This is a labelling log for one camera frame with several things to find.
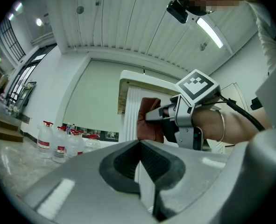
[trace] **ceiling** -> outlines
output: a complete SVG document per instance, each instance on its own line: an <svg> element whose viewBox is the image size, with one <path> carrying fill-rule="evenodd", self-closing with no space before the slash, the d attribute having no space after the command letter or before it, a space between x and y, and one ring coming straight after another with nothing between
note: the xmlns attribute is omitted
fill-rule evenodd
<svg viewBox="0 0 276 224"><path fill-rule="evenodd" d="M18 1L22 3L22 8L20 14L17 14L17 16L22 16L21 19L23 19L25 27L30 33L32 41L52 32L47 9L48 0ZM43 26L39 27L36 25L37 18L42 20Z"/></svg>
<svg viewBox="0 0 276 224"><path fill-rule="evenodd" d="M246 2L206 15L203 19L224 44L219 49L196 23L198 17L189 14L187 23L181 24L166 12L170 1L52 0L50 21L63 53L110 52L111 56L103 57L113 57L114 61L118 60L114 53L124 54L163 65L161 72L179 78L193 69L211 74L257 32L254 14ZM78 6L84 7L82 14L77 14ZM207 47L201 51L203 43Z"/></svg>

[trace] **fluorescent light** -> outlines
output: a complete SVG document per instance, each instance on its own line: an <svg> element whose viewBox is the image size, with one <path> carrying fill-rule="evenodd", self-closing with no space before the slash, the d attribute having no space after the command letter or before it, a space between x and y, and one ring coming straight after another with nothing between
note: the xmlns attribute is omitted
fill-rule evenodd
<svg viewBox="0 0 276 224"><path fill-rule="evenodd" d="M15 10L18 11L21 8L21 2L18 3L18 5L16 6Z"/></svg>
<svg viewBox="0 0 276 224"><path fill-rule="evenodd" d="M42 58L44 58L46 54L40 55L40 56L36 56L36 58L33 61L37 61L37 60L41 60Z"/></svg>
<svg viewBox="0 0 276 224"><path fill-rule="evenodd" d="M37 19L36 19L36 24L37 24L38 26L41 26L41 25L42 25L42 20L39 19L39 18L37 18Z"/></svg>
<svg viewBox="0 0 276 224"><path fill-rule="evenodd" d="M211 28L210 25L206 21L204 21L202 18L199 18L197 20L197 24L203 28L203 30L213 39L213 41L217 44L219 48L223 46L223 43L219 39L218 35L215 33L215 31Z"/></svg>
<svg viewBox="0 0 276 224"><path fill-rule="evenodd" d="M11 21L13 19L14 15L12 13L9 14L8 19Z"/></svg>

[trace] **bracelet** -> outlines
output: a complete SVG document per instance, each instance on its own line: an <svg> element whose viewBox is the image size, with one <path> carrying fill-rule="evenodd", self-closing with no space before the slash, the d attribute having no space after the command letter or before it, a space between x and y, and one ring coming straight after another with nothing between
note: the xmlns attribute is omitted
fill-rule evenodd
<svg viewBox="0 0 276 224"><path fill-rule="evenodd" d="M221 118L222 118L222 123L223 123L223 134L222 134L222 138L220 140L217 140L217 142L222 142L224 137L225 137L225 120L224 120L224 116L223 114L219 111L219 110L216 110L216 112L218 112L220 115L221 115Z"/></svg>

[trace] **water bottle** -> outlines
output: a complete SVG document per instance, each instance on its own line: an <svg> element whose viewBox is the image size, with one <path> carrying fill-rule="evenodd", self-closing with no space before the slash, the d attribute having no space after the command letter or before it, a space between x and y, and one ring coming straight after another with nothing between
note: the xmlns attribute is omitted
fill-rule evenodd
<svg viewBox="0 0 276 224"><path fill-rule="evenodd" d="M69 138L69 143L66 149L66 159L70 159L74 156L82 154L84 151L83 143L79 138L78 131L72 131L71 137Z"/></svg>
<svg viewBox="0 0 276 224"><path fill-rule="evenodd" d="M64 152L65 152L65 144L68 139L68 134L66 133L66 127L58 126L58 131L54 134L53 140L53 154L52 160L55 162L63 163L65 162Z"/></svg>
<svg viewBox="0 0 276 224"><path fill-rule="evenodd" d="M76 130L76 126L74 124L71 125L71 130Z"/></svg>
<svg viewBox="0 0 276 224"><path fill-rule="evenodd" d="M82 152L85 150L85 141L83 139L83 131L78 131L78 139L80 140L79 143L80 143L80 150L82 150Z"/></svg>
<svg viewBox="0 0 276 224"><path fill-rule="evenodd" d="M87 135L87 141L85 143L87 152L94 151L96 149L101 148L100 142L97 140L98 135Z"/></svg>
<svg viewBox="0 0 276 224"><path fill-rule="evenodd" d="M53 141L53 130L51 126L53 123L44 121L43 124L38 134L37 150L40 157L50 158L52 156L51 142Z"/></svg>
<svg viewBox="0 0 276 224"><path fill-rule="evenodd" d="M66 133L70 134L70 132L71 132L71 125L70 125L70 123L68 123L66 126Z"/></svg>

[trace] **stairs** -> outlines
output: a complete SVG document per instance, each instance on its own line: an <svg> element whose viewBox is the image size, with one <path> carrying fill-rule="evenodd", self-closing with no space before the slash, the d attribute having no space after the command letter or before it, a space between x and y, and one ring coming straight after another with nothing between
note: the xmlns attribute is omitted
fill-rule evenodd
<svg viewBox="0 0 276 224"><path fill-rule="evenodd" d="M19 126L8 121L12 117L0 114L0 140L23 142L23 136L19 133Z"/></svg>

